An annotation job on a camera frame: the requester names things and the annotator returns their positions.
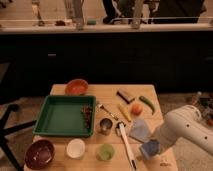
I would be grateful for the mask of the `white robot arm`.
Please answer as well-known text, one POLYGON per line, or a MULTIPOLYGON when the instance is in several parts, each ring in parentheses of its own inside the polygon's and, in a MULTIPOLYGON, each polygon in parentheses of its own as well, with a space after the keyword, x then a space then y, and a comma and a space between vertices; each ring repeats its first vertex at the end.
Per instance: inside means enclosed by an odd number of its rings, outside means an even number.
POLYGON ((164 115, 164 122, 152 134, 158 154, 171 148, 182 137, 213 156, 213 131, 201 124, 202 115, 193 105, 184 105, 164 115))

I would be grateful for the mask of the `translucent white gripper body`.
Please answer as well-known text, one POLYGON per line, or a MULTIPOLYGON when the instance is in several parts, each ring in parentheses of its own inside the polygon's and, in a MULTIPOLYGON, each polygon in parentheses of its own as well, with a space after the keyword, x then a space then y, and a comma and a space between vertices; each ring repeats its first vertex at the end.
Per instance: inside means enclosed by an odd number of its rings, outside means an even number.
POLYGON ((151 135, 151 139, 157 144, 157 154, 161 155, 171 148, 174 143, 165 135, 154 132, 151 135))

